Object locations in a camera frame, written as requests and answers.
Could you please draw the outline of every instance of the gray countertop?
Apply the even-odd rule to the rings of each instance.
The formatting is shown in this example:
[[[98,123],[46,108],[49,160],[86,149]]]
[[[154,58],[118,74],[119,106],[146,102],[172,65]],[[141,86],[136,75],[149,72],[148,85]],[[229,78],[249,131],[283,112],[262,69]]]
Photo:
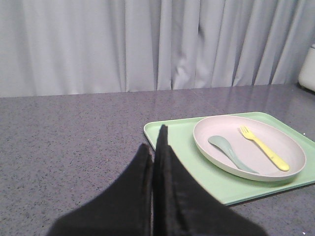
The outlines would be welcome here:
[[[297,85],[0,98],[0,235],[43,236],[129,164],[151,121],[265,112],[315,141]],[[315,235],[315,185],[231,206],[271,236]]]

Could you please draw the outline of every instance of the mint green tray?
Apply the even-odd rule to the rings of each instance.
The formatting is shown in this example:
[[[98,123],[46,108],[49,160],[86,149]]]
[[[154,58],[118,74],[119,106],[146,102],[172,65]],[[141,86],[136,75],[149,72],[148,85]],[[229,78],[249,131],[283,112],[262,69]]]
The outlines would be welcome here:
[[[212,164],[198,150],[193,139],[193,128],[204,117],[156,121],[144,126],[144,133],[155,149],[162,124],[168,126],[168,143],[195,180],[212,196],[225,205],[240,203],[315,182],[315,143],[271,115],[261,112],[231,114],[269,124],[293,138],[304,150],[305,168],[292,179],[260,182],[244,179],[225,172]]]

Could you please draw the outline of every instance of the curtain fold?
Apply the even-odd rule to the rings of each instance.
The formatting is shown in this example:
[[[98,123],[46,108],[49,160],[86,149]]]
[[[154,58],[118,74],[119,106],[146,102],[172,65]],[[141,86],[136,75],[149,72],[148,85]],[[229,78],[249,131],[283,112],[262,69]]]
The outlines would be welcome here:
[[[0,0],[0,97],[296,83],[315,0]]]

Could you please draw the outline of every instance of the fork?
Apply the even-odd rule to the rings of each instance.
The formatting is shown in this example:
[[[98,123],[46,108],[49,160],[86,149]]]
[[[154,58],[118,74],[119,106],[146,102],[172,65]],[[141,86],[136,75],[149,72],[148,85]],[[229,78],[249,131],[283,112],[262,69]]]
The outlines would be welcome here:
[[[240,127],[242,135],[249,140],[253,140],[269,157],[269,159],[275,164],[275,166],[282,170],[288,171],[290,166],[283,161],[277,154],[275,154],[270,148],[267,147],[259,138],[257,138],[246,126]]]

